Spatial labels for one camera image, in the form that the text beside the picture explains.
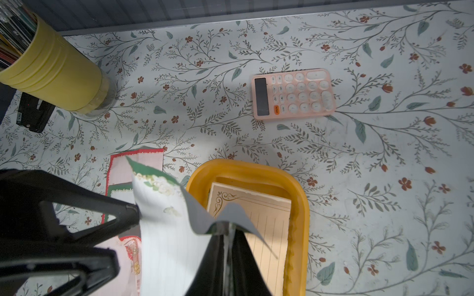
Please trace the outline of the beige lined stationery paper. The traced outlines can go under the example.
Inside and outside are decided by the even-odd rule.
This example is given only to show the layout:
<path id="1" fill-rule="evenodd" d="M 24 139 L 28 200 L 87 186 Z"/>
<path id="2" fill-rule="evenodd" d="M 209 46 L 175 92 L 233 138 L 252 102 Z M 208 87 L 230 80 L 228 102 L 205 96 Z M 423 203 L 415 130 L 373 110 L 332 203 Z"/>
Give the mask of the beige lined stationery paper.
<path id="1" fill-rule="evenodd" d="M 236 186 L 213 183 L 207 211 L 216 217 L 229 203 L 240 205 L 264 238 L 246 234 L 261 275 L 274 296 L 283 295 L 291 201 Z"/>

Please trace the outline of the red bordered stationery paper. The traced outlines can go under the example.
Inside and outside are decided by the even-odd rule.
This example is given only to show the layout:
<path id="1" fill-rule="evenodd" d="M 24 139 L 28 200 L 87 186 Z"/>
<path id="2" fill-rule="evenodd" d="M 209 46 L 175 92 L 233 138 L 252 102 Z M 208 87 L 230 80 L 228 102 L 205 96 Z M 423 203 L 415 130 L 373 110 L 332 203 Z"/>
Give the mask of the red bordered stationery paper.
<path id="1" fill-rule="evenodd" d="M 106 178 L 106 196 L 108 185 L 132 183 L 133 170 L 128 162 L 128 158 L 134 162 L 162 170 L 164 149 L 144 148 L 111 155 Z"/>

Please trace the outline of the green bordered stationery paper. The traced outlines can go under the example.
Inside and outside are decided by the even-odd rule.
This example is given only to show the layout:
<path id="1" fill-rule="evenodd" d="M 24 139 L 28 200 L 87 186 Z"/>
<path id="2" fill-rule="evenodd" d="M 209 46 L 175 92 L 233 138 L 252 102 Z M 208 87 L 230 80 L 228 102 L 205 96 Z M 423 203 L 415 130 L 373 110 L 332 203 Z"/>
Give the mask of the green bordered stationery paper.
<path id="1" fill-rule="evenodd" d="M 132 183 L 108 185 L 107 196 L 129 204 L 136 204 Z"/>

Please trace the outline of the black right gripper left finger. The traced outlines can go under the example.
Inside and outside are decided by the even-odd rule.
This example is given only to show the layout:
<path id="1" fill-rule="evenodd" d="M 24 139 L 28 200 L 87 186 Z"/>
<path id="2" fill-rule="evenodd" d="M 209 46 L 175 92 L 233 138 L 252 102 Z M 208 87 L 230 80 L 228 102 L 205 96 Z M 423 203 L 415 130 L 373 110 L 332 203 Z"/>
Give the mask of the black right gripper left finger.
<path id="1" fill-rule="evenodd" d="M 55 205 L 107 213 L 113 220 L 76 233 L 56 217 Z M 120 272 L 116 252 L 99 245 L 139 223 L 133 203 L 84 189 L 43 170 L 1 171 L 1 294 L 30 278 L 73 275 L 54 296 L 88 296 Z"/>

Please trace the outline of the yellow storage tray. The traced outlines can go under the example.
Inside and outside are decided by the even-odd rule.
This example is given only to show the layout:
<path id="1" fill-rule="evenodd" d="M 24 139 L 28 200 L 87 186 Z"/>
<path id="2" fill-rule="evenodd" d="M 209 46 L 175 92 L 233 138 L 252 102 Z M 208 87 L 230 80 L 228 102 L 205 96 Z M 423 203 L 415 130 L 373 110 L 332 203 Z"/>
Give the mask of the yellow storage tray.
<path id="1" fill-rule="evenodd" d="M 210 160 L 191 175 L 186 189 L 214 218 L 229 205 L 240 205 L 263 237 L 246 235 L 270 292 L 305 294 L 309 202 L 289 173 L 237 160 Z"/>

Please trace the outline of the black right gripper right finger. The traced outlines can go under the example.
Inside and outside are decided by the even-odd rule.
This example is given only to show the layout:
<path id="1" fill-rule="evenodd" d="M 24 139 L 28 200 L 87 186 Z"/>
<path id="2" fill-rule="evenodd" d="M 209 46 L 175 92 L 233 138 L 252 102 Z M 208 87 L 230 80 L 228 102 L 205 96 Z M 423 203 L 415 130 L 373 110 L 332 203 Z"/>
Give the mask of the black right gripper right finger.
<path id="1" fill-rule="evenodd" d="M 188 296 L 270 296 L 242 228 L 219 223 Z"/>

